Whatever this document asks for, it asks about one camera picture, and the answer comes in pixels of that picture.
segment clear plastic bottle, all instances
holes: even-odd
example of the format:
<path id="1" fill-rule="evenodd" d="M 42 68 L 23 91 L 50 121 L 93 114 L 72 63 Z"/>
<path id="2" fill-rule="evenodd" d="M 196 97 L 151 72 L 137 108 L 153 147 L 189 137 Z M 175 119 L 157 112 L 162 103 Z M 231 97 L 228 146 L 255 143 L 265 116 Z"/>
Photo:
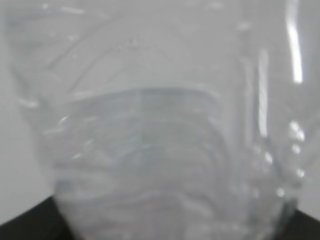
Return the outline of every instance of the clear plastic bottle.
<path id="1" fill-rule="evenodd" d="M 268 239 L 290 215 L 304 171 L 285 156 L 307 116 L 287 104 L 306 90 L 297 0 L 5 9 L 18 102 L 81 239 Z"/>

